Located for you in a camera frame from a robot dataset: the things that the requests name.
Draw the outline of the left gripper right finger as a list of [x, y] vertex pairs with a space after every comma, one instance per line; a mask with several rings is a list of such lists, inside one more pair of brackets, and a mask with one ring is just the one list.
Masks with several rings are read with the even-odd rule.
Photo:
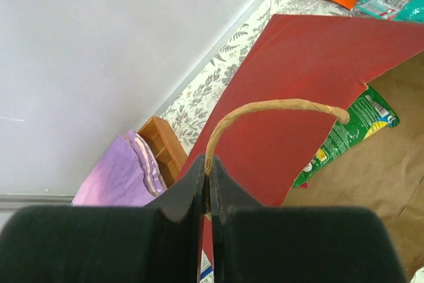
[[405, 282], [380, 218], [363, 207], [268, 207], [214, 158], [216, 282]]

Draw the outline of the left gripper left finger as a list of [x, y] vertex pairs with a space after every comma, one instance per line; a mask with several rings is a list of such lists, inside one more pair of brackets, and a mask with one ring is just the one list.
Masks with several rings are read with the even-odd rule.
[[34, 205], [1, 232], [2, 282], [198, 282], [204, 155], [144, 207]]

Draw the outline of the red paper bag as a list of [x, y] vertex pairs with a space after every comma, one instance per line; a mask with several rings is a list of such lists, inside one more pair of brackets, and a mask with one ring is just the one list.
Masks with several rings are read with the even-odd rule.
[[[307, 15], [274, 15], [225, 89], [181, 174], [204, 155], [268, 207], [363, 207], [387, 231], [423, 193], [423, 25]], [[397, 113], [386, 127], [293, 188], [336, 122], [367, 87]], [[212, 218], [203, 250], [213, 265]]]

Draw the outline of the green snack packet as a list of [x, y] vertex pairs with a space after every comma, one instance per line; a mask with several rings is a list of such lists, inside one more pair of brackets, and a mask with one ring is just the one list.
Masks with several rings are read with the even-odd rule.
[[336, 122], [323, 145], [317, 150], [311, 162], [299, 173], [293, 188], [305, 188], [309, 179], [318, 170], [344, 154], [353, 146], [371, 137], [386, 127], [399, 125], [397, 113], [372, 87], [355, 99], [348, 108], [350, 120], [346, 124]]

